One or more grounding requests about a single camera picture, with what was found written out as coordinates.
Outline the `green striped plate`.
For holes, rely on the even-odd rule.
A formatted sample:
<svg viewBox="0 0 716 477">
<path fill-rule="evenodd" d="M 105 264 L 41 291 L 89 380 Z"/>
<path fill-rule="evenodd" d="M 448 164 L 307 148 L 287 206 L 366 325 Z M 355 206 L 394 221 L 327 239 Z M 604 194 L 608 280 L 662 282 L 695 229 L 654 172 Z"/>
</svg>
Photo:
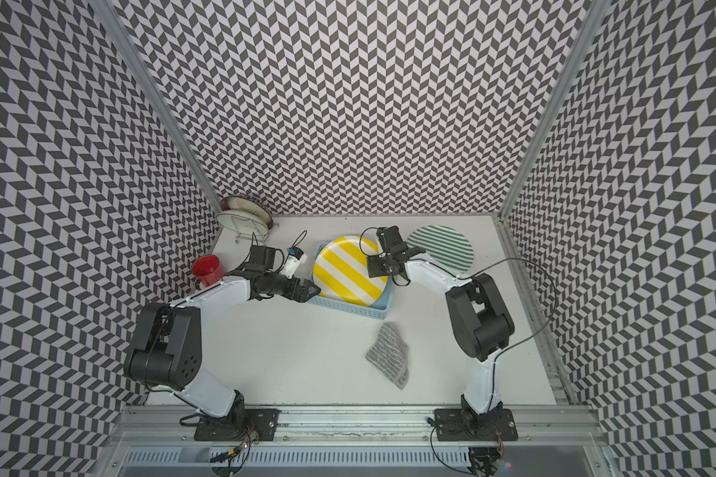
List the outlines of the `green striped plate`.
<svg viewBox="0 0 716 477">
<path fill-rule="evenodd" d="M 448 226 L 418 228 L 410 234 L 408 244 L 423 248 L 432 258 L 459 272 L 468 272 L 475 261 L 471 242 L 465 235 Z"/>
</svg>

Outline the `yellow striped plate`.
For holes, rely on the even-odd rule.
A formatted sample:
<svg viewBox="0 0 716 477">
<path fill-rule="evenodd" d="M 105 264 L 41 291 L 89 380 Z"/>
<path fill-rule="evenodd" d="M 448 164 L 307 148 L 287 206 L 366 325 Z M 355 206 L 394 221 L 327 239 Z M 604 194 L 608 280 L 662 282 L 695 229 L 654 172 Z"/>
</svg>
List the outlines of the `yellow striped plate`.
<svg viewBox="0 0 716 477">
<path fill-rule="evenodd" d="M 368 256 L 379 254 L 379 246 L 360 236 L 336 238 L 317 254 L 312 277 L 321 288 L 320 297 L 370 307 L 383 295 L 389 278 L 371 278 Z"/>
</svg>

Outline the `grey striped cloth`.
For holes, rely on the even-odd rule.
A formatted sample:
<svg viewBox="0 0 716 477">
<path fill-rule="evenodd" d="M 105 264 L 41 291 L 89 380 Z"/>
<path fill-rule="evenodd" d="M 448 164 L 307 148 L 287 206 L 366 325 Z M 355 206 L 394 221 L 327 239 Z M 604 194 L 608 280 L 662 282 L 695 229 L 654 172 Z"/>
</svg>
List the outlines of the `grey striped cloth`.
<svg viewBox="0 0 716 477">
<path fill-rule="evenodd" d="M 410 377 L 409 347 L 395 323 L 382 324 L 365 357 L 396 388 L 405 389 Z"/>
</svg>

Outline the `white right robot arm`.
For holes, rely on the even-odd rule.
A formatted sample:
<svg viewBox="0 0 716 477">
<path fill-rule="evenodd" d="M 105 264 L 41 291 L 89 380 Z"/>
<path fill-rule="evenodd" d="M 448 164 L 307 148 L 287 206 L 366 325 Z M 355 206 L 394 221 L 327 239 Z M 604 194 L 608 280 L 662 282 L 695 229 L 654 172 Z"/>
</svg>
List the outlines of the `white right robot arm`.
<svg viewBox="0 0 716 477">
<path fill-rule="evenodd" d="M 376 230 L 380 252 L 367 258 L 370 277 L 400 276 L 443 296 L 453 337 L 467 363 L 463 409 L 486 415 L 501 403 L 498 357 L 515 332 L 511 314 L 496 281 L 486 272 L 470 276 L 437 262 L 419 246 L 405 242 L 396 226 Z"/>
</svg>

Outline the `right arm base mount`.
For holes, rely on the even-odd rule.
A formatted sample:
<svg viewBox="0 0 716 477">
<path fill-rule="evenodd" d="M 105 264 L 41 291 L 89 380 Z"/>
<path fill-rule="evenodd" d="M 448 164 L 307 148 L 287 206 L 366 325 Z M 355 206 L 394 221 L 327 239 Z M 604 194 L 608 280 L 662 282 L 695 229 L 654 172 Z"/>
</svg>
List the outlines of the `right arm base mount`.
<svg viewBox="0 0 716 477">
<path fill-rule="evenodd" d="M 431 426 L 437 439 L 453 441 L 517 441 L 518 432 L 510 409 L 497 407 L 483 415 L 467 409 L 435 409 Z"/>
</svg>

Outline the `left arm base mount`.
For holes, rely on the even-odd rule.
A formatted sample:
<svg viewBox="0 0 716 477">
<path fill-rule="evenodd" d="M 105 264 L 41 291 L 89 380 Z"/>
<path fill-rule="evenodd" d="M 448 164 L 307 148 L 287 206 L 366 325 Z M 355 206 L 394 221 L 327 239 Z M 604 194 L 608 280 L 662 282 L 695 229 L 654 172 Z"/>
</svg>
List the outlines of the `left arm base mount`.
<svg viewBox="0 0 716 477">
<path fill-rule="evenodd" d="M 202 415 L 194 432 L 199 442 L 239 441 L 250 435 L 253 441 L 273 441 L 278 429 L 280 410 L 273 407 L 247 409 L 241 419 Z"/>
</svg>

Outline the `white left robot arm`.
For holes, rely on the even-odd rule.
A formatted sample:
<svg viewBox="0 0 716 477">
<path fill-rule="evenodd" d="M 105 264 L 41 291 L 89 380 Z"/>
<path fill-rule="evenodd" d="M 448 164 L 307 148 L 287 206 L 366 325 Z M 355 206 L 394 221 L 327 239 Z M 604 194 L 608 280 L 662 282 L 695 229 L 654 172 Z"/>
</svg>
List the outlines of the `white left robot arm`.
<svg viewBox="0 0 716 477">
<path fill-rule="evenodd" d="M 219 281 L 185 298 L 145 305 L 125 353 L 125 377 L 167 391 L 207 417 L 230 417 L 240 409 L 243 396 L 203 364 L 204 328 L 250 300 L 278 295 L 306 303 L 318 296 L 317 285 L 294 276 L 305 259 L 298 246 L 278 250 L 257 244 Z"/>
</svg>

